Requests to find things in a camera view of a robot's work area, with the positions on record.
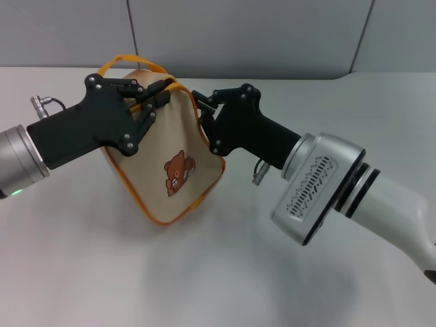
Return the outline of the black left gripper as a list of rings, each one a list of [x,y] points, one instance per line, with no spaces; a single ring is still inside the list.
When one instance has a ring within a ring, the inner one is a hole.
[[[91,74],[81,102],[29,125],[27,132],[51,170],[102,146],[130,157],[155,122],[157,109],[170,102],[165,89],[173,82],[165,78],[142,86],[136,79]],[[126,98],[133,104],[128,106]]]

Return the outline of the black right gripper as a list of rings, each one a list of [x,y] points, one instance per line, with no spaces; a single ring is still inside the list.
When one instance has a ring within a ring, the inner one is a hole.
[[[250,84],[231,89],[215,89],[205,96],[191,92],[200,110],[198,124],[209,144],[222,157],[242,148],[271,166],[282,169],[301,135],[264,116],[260,111],[260,91]],[[214,118],[218,105],[222,108]]]

